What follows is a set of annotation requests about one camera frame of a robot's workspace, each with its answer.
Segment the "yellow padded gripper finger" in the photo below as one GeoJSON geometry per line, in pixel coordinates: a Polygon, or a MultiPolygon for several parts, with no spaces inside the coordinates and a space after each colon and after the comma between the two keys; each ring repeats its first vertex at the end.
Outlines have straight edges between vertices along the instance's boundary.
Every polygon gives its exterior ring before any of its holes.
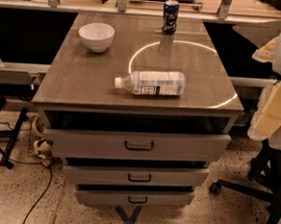
{"type": "Polygon", "coordinates": [[[278,37],[271,39],[267,44],[255,51],[251,58],[257,62],[272,62],[272,56],[274,55],[275,44],[277,41],[278,37]]]}

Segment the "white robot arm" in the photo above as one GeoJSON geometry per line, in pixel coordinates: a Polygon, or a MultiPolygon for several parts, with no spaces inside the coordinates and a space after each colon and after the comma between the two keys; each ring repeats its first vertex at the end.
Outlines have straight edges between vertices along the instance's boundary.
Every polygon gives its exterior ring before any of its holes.
{"type": "MultiPolygon", "coordinates": [[[[257,62],[271,62],[272,70],[281,76],[281,33],[252,54],[257,62]]],[[[263,140],[281,127],[281,80],[263,89],[258,109],[252,117],[247,134],[251,139],[263,140]]]]}

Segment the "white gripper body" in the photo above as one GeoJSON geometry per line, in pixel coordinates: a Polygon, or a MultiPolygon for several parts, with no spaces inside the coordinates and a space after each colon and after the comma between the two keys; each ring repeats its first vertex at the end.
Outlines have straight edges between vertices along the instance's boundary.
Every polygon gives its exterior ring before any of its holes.
{"type": "Polygon", "coordinates": [[[253,114],[247,135],[253,140],[265,140],[281,127],[281,81],[267,85],[259,96],[258,109],[253,114]]]}

